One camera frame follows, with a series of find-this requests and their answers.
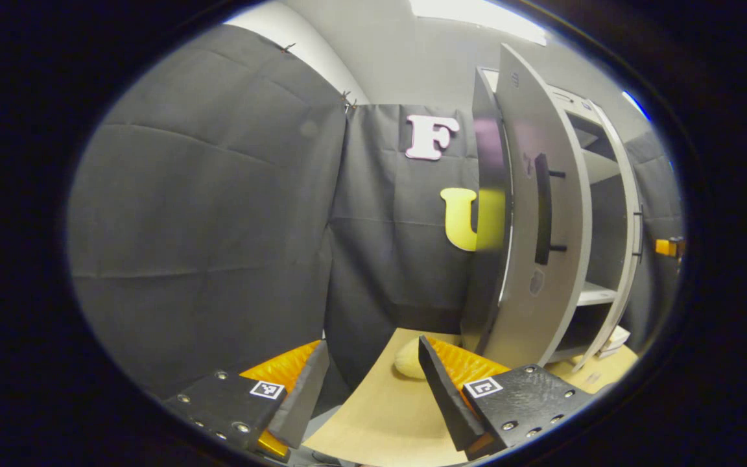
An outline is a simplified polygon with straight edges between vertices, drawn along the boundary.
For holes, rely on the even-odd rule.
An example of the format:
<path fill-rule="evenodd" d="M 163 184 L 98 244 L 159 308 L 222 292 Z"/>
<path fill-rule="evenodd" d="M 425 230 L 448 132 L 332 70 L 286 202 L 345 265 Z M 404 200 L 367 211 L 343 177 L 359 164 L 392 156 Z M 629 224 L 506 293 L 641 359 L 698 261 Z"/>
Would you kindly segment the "grey cabinet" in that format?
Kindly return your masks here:
<path fill-rule="evenodd" d="M 478 217 L 475 228 L 477 242 L 460 333 L 465 348 L 483 357 L 486 357 L 483 349 L 496 317 L 506 270 L 512 206 L 508 147 L 500 106 L 495 98 L 499 76 L 498 70 L 480 67 L 475 71 L 471 107 L 479 165 Z M 554 101 L 569 116 L 581 150 L 594 150 L 611 157 L 608 142 L 596 144 L 604 133 L 590 107 L 591 101 L 550 85 L 548 88 Z M 589 349 L 609 310 L 610 304 L 577 307 L 561 343 L 548 363 L 569 359 L 575 366 Z"/>

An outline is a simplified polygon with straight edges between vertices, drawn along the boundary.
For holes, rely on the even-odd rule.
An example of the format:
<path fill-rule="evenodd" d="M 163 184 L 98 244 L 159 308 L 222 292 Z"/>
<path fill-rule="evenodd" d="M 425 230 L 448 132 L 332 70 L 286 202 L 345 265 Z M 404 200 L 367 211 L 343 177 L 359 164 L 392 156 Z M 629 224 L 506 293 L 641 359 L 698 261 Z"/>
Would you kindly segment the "grey cabinet door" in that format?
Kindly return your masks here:
<path fill-rule="evenodd" d="M 587 276 L 591 283 L 617 291 L 617 297 L 610 304 L 610 310 L 589 349 L 573 367 L 573 372 L 578 372 L 584 368 L 585 363 L 592 360 L 596 352 L 607 343 L 613 329 L 619 325 L 628 303 L 638 264 L 637 258 L 632 257 L 632 214 L 640 204 L 634 169 L 626 155 L 623 140 L 604 109 L 594 102 L 590 103 L 590 107 L 604 133 L 596 144 L 608 142 L 611 157 L 594 150 L 589 151 L 616 160 L 621 174 L 590 186 L 593 233 Z"/>
<path fill-rule="evenodd" d="M 561 343 L 585 282 L 592 248 L 592 193 L 587 168 L 566 111 L 533 66 L 509 44 L 500 46 L 495 98 L 500 106 L 511 177 L 510 233 L 498 310 L 483 353 L 509 367 L 548 363 Z M 538 192 L 534 159 L 552 171 L 549 264 L 534 262 Z"/>

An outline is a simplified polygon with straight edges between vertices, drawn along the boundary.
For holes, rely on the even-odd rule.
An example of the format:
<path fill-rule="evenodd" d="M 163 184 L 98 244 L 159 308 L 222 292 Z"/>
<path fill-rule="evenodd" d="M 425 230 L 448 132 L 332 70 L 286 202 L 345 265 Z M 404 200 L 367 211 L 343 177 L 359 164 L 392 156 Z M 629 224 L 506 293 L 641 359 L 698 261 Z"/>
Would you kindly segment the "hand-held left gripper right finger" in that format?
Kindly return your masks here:
<path fill-rule="evenodd" d="M 418 338 L 418 361 L 456 450 L 469 461 L 544 437 L 593 394 L 536 364 L 508 368 L 436 338 Z"/>

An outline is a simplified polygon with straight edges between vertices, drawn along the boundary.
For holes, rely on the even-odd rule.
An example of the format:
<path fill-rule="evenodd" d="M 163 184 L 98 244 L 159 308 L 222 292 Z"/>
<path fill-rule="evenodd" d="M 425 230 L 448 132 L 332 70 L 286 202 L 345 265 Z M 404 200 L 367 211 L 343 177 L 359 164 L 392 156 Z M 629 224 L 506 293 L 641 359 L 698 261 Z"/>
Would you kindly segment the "black backdrop cloth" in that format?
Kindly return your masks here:
<path fill-rule="evenodd" d="M 644 252 L 620 325 L 630 331 L 626 345 L 641 353 L 670 314 L 678 289 L 680 263 L 676 258 L 658 254 L 656 240 L 682 236 L 684 222 L 681 191 L 662 141 L 646 131 L 624 147 L 643 207 Z"/>
<path fill-rule="evenodd" d="M 468 108 L 362 104 L 251 30 L 181 45 L 116 101 L 67 209 L 81 308 L 174 396 L 326 338 L 355 388 L 398 328 L 456 334 L 473 255 L 445 188 L 477 190 Z"/>

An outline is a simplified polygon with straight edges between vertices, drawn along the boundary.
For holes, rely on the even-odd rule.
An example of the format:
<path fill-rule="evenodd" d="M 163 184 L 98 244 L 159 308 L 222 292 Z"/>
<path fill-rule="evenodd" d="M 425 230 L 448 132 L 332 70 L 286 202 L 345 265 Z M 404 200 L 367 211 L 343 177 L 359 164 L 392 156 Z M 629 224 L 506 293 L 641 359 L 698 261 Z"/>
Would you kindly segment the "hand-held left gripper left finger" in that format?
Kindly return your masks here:
<path fill-rule="evenodd" d="M 246 370 L 216 370 L 163 404 L 231 448 L 288 458 L 302 445 L 329 364 L 320 339 Z"/>

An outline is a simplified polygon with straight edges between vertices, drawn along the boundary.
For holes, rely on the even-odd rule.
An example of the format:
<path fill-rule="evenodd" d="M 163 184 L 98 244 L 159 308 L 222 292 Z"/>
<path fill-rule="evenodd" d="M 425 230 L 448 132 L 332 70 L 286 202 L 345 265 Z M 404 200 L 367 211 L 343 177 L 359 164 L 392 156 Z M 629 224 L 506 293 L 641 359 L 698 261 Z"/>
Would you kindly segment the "pale yellow round object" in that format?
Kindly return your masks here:
<path fill-rule="evenodd" d="M 419 361 L 419 337 L 412 338 L 400 348 L 394 357 L 395 370 L 409 379 L 426 379 L 425 372 Z"/>

